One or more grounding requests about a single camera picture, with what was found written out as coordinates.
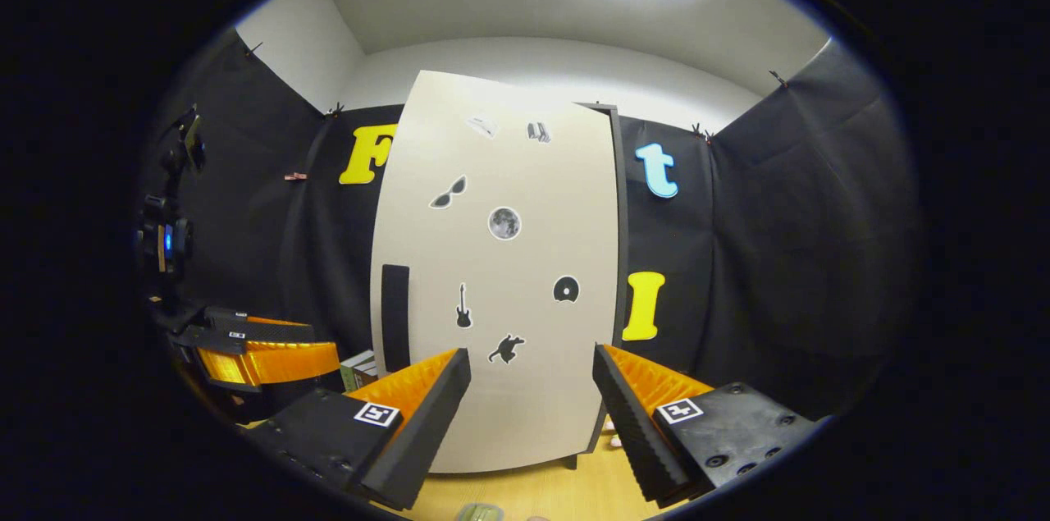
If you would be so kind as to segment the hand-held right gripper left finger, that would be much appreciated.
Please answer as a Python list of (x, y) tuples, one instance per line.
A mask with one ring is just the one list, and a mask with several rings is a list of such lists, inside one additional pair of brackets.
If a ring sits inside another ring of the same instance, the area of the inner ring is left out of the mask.
[(447, 350), (363, 389), (309, 391), (246, 437), (327, 494), (408, 510), (470, 380), (468, 349)]

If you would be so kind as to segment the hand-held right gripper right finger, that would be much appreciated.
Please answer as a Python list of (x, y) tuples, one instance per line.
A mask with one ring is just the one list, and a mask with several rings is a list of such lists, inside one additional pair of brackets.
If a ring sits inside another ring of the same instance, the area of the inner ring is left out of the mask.
[(754, 387), (708, 385), (613, 345), (594, 346), (592, 378), (642, 495), (662, 509), (735, 487), (821, 429)]

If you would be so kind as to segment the black cabinet door handle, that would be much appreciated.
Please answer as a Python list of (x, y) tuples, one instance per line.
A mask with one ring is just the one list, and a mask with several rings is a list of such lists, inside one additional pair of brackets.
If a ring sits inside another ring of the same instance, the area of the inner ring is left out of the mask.
[(382, 264), (380, 316), (384, 368), (394, 374), (410, 366), (410, 267)]

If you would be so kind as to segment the grey cabinet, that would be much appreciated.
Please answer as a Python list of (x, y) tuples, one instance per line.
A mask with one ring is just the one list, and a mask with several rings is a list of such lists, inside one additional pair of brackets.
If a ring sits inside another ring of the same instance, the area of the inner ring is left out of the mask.
[(628, 260), (628, 207), (620, 114), (611, 103), (575, 103), (573, 121), (563, 121), (573, 151), (565, 155), (564, 202), (559, 210), (561, 233), (559, 274), (563, 285), (559, 307), (559, 341), (566, 372), (562, 387), (571, 393), (563, 407), (573, 407), (573, 430), (589, 424), (587, 443), (561, 459), (563, 468), (578, 471), (578, 459), (596, 449), (607, 407), (591, 382), (592, 346), (620, 343), (625, 327)]

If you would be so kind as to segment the white cabinet door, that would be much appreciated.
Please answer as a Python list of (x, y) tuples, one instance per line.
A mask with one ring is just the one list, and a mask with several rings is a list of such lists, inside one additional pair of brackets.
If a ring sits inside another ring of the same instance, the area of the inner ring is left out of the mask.
[(372, 340), (381, 374), (382, 264), (410, 267), (410, 364), (468, 349), (472, 380), (430, 471), (489, 473), (562, 459), (587, 443), (563, 407), (556, 96), (465, 75), (418, 72), (396, 122), (372, 233)]

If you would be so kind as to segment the green book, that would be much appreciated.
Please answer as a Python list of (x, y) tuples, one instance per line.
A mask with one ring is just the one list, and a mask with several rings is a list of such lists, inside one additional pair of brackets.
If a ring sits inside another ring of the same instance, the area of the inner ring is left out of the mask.
[(344, 382), (345, 393), (377, 382), (379, 375), (374, 350), (364, 350), (362, 353), (342, 360), (339, 364), (339, 372)]

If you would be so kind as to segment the black backdrop cloth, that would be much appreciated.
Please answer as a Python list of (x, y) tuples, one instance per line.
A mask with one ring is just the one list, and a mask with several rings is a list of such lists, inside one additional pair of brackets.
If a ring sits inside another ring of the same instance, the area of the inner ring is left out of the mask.
[[(312, 324), (370, 350), (372, 233), (404, 96), (316, 110), (229, 32), (180, 72), (154, 128), (196, 105), (207, 168), (186, 296)], [(908, 324), (922, 270), (911, 157), (882, 81), (830, 41), (716, 136), (620, 113), (628, 271), (660, 272), (642, 357), (746, 382), (808, 418), (843, 412)], [(285, 181), (301, 172), (304, 181)]]

